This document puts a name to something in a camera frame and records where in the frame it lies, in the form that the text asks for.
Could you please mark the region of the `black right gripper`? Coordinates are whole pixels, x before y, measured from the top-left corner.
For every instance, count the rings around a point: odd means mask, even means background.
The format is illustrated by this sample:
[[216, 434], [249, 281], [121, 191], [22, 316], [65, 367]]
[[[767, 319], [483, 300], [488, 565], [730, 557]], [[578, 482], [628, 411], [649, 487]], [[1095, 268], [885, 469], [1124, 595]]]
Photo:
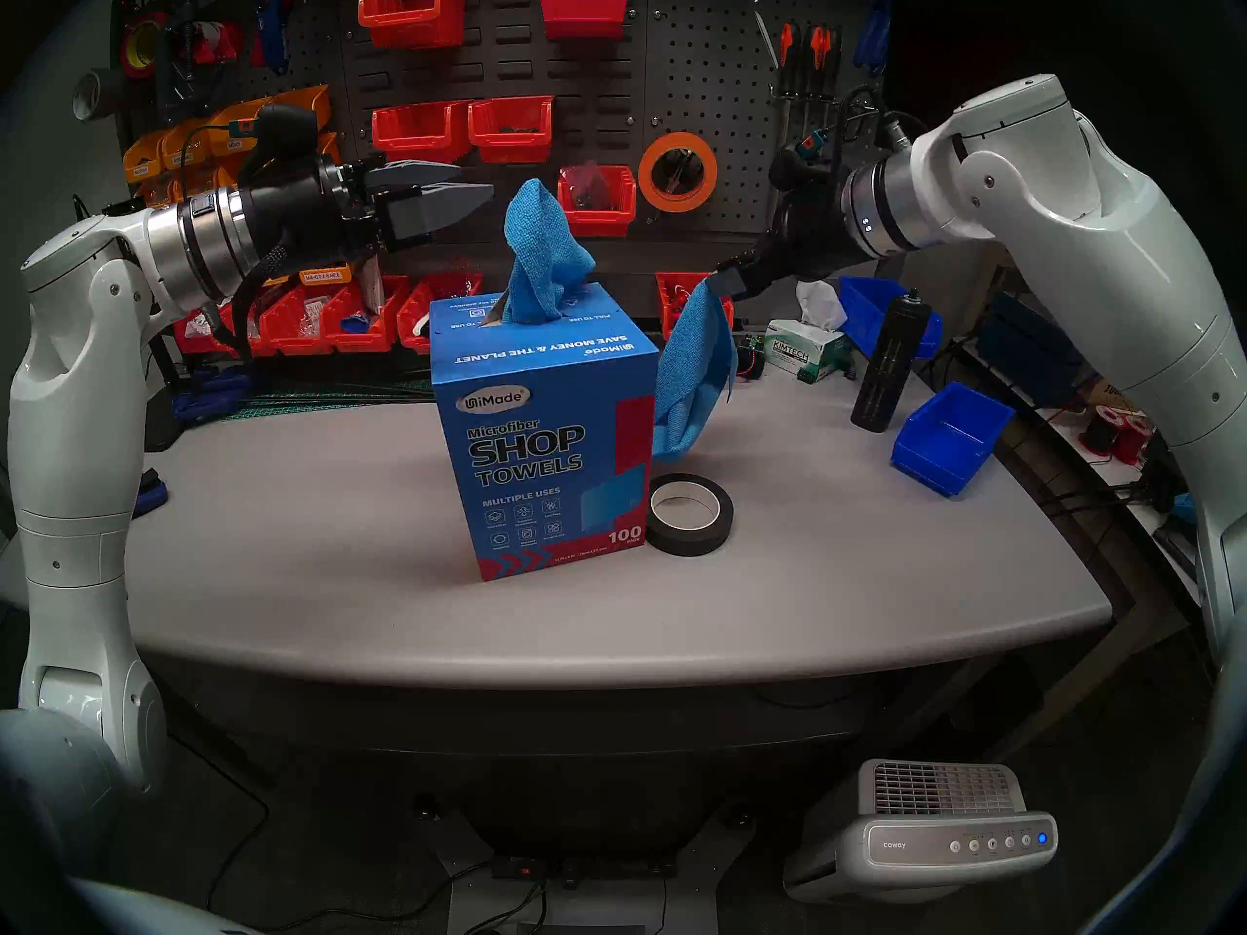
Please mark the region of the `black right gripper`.
[[749, 254], [706, 277], [715, 297], [744, 302], [789, 277], [814, 282], [859, 264], [859, 246], [847, 231], [837, 185], [808, 182], [788, 192]]

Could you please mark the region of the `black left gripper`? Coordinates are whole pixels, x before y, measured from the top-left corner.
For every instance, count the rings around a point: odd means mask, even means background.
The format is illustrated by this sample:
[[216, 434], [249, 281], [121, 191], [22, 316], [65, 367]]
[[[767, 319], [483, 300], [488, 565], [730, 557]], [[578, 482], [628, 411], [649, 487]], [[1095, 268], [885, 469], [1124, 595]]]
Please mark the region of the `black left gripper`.
[[[454, 163], [383, 156], [248, 156], [238, 192], [257, 261], [281, 247], [284, 263], [337, 263], [425, 244], [493, 199], [493, 185], [448, 183], [461, 177]], [[365, 189], [380, 191], [377, 203]]]

